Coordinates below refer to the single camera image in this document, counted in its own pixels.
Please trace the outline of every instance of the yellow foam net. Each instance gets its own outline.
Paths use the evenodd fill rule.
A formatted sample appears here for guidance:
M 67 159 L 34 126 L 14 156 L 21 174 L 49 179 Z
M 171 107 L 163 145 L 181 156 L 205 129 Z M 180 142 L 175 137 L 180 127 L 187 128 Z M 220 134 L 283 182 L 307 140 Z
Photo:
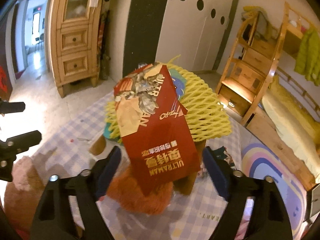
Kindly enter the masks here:
M 180 99 L 180 103 L 188 110 L 185 119 L 191 132 L 193 141 L 199 142 L 205 139 L 221 137 L 231 133 L 229 117 L 223 109 L 217 94 L 197 75 L 174 65 L 172 62 L 177 57 L 170 60 L 167 64 L 168 69 L 175 69 L 187 80 L 185 94 Z M 109 102 L 106 106 L 106 122 L 110 123 L 108 128 L 110 138 L 120 137 L 120 131 L 116 120 L 115 102 Z

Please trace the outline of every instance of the rainbow pattern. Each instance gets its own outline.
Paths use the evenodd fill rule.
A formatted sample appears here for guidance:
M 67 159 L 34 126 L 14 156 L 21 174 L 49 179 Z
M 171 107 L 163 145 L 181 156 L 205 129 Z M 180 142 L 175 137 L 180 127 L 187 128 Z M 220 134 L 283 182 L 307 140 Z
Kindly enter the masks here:
M 246 176 L 264 179 L 269 175 L 274 179 L 289 214 L 293 239 L 300 239 L 307 204 L 307 192 L 303 186 L 263 144 L 250 144 L 242 151 L 241 157 L 242 171 Z

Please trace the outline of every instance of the orange fluffy toy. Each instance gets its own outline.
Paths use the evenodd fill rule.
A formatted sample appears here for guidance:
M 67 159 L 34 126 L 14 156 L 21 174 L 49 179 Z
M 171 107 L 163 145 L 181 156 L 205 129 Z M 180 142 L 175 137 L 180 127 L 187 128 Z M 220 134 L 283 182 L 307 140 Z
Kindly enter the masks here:
M 169 182 L 156 187 L 150 195 L 144 196 L 129 166 L 120 176 L 111 181 L 107 196 L 116 200 L 129 212 L 158 215 L 170 203 L 172 189 L 173 183 Z

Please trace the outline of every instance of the wooden drawer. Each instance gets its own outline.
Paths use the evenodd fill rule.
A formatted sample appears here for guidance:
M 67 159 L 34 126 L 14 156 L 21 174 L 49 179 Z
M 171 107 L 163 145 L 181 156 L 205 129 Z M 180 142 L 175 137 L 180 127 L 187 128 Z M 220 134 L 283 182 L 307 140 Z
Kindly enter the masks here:
M 92 71 L 90 51 L 81 51 L 58 58 L 62 82 L 83 79 Z
M 57 30 L 57 55 L 66 54 L 91 48 L 92 28 L 88 25 L 74 26 Z
M 254 39 L 252 42 L 252 48 L 260 52 L 262 55 L 264 55 L 268 59 L 271 59 L 271 60 L 273 59 L 275 48 L 268 42 Z
M 218 98 L 222 103 L 227 105 L 240 116 L 244 116 L 251 105 L 248 101 L 225 85 L 221 86 Z
M 243 60 L 268 75 L 272 61 L 255 50 L 248 48 Z
M 249 89 L 251 92 L 257 94 L 264 77 L 242 62 L 238 62 L 232 69 L 230 77 L 239 82 L 241 85 Z

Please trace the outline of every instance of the exit sign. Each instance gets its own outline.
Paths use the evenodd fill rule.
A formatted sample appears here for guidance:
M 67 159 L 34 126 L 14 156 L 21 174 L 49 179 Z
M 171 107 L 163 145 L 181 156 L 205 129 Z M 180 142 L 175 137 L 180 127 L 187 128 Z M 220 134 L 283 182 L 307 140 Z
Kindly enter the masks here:
M 33 13 L 40 12 L 41 10 L 42 10 L 42 5 L 41 6 L 37 6 L 37 7 L 33 8 Z

